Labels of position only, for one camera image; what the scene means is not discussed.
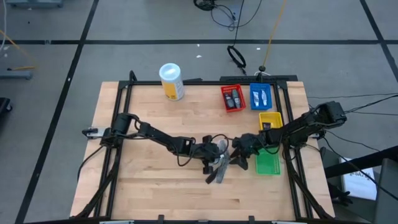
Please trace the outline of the white yellow wipes canister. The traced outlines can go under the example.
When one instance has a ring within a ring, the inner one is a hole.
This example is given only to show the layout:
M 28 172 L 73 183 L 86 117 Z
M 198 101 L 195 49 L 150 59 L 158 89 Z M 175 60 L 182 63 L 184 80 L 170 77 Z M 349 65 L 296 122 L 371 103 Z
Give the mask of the white yellow wipes canister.
M 169 100 L 178 101 L 184 96 L 181 69 L 175 63 L 166 63 L 159 69 L 159 77 L 165 95 Z

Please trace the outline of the white printed box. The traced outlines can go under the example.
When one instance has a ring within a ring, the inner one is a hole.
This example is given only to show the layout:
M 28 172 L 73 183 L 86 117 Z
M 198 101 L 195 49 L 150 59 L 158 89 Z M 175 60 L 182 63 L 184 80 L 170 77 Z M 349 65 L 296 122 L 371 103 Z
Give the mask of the white printed box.
M 350 192 L 350 197 L 376 200 L 376 184 L 360 171 L 342 175 L 341 184 L 343 191 Z

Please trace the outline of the grey floor base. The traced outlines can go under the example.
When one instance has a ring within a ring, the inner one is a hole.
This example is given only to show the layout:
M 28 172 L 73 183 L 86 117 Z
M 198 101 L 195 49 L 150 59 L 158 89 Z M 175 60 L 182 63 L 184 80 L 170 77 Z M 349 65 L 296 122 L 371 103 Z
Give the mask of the grey floor base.
M 31 71 L 27 70 L 6 70 L 0 71 L 0 79 L 25 79 L 30 80 L 33 77 Z

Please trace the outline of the black flat bar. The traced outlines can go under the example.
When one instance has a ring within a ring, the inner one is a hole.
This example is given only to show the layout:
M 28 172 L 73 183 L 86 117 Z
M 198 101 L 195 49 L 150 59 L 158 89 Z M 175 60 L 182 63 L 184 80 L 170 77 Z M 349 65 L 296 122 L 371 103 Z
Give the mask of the black flat bar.
M 253 75 L 253 76 L 224 76 L 220 77 L 221 82 L 297 82 L 298 78 L 296 75 Z

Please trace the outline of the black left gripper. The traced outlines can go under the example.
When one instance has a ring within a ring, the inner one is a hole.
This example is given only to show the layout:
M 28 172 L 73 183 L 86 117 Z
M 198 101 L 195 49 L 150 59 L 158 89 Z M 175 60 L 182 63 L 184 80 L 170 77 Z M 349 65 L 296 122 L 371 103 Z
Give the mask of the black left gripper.
M 229 164 L 228 149 L 220 152 L 219 147 L 212 140 L 213 136 L 207 135 L 202 138 L 202 143 L 192 145 L 192 158 L 201 160 L 204 165 L 203 174 L 211 174 L 213 172 L 211 163 L 217 159 L 218 167 L 226 167 Z

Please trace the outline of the black slanted beam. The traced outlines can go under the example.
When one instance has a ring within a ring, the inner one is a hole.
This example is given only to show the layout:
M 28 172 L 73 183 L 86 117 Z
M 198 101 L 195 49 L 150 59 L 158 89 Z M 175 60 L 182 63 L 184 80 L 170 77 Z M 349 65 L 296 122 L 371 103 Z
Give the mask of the black slanted beam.
M 333 165 L 325 168 L 326 178 L 349 174 L 357 170 L 363 170 L 376 166 L 381 166 L 384 159 L 390 159 L 398 162 L 398 146 L 384 149 L 367 156 L 352 159 L 348 162 Z

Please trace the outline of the blue plastic basket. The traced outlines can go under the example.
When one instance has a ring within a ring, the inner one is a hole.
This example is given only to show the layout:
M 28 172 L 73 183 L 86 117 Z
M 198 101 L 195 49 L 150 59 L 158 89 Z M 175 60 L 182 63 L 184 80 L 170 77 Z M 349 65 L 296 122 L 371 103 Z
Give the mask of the blue plastic basket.
M 262 97 L 261 97 L 261 90 L 264 90 L 267 95 L 267 106 L 263 105 Z M 254 105 L 253 101 L 253 92 L 256 91 L 259 93 L 259 106 Z M 269 110 L 272 108 L 272 95 L 271 95 L 271 86 L 265 83 L 251 83 L 249 86 L 249 96 L 251 102 L 251 109 L 252 110 Z

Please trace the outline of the grey cabinet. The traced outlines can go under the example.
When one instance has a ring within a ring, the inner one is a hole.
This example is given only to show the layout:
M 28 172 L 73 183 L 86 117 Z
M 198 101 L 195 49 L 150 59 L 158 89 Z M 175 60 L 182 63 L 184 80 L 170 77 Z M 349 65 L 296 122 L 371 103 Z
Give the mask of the grey cabinet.
M 374 224 L 398 224 L 398 163 L 384 159 L 377 189 Z

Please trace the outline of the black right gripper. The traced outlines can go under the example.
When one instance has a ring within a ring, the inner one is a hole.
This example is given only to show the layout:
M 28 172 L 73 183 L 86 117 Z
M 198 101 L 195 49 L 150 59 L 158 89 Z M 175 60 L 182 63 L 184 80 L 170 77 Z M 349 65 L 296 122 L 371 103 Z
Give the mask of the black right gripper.
M 243 170 L 248 170 L 248 162 L 245 157 L 252 154 L 259 155 L 259 151 L 265 145 L 265 137 L 263 134 L 243 134 L 241 137 L 235 137 L 232 141 L 234 151 L 230 154 L 230 158 L 237 158 L 237 165 Z

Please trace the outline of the green plastic basket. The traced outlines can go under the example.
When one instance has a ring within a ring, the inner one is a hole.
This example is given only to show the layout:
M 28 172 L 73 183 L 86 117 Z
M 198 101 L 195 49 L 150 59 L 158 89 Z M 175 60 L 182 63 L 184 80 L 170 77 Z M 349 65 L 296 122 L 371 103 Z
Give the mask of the green plastic basket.
M 280 175 L 280 159 L 278 147 L 261 149 L 256 156 L 257 175 Z

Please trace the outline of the grey flat object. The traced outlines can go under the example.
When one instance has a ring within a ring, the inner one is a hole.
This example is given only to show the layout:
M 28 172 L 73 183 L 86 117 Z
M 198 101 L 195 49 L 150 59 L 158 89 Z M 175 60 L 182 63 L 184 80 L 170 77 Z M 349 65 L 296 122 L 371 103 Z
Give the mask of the grey flat object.
M 5 0 L 12 7 L 48 8 L 63 7 L 63 0 Z

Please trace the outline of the red plastic basket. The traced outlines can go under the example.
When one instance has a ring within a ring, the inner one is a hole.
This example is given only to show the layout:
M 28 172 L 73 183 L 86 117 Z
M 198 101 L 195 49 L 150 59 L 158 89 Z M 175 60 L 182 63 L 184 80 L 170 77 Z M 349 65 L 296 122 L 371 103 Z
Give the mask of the red plastic basket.
M 228 113 L 242 111 L 246 108 L 246 102 L 241 85 L 235 84 L 222 86 L 221 94 L 223 96 L 224 105 Z

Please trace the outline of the yellow plastic basket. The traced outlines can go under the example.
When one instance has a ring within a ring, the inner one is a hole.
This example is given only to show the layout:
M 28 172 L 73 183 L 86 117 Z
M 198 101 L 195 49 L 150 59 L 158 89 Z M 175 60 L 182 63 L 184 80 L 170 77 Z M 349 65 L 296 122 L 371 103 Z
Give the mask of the yellow plastic basket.
M 281 128 L 283 126 L 281 114 L 279 112 L 259 113 L 259 127 L 262 129 L 262 123 L 271 123 L 271 129 Z

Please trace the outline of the black object at floor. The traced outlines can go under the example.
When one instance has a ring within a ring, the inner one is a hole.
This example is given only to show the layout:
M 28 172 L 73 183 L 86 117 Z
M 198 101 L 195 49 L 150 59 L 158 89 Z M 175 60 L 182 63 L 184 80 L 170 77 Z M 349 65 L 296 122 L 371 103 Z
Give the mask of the black object at floor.
M 9 98 L 0 97 L 0 118 L 12 111 L 12 109 L 11 100 Z

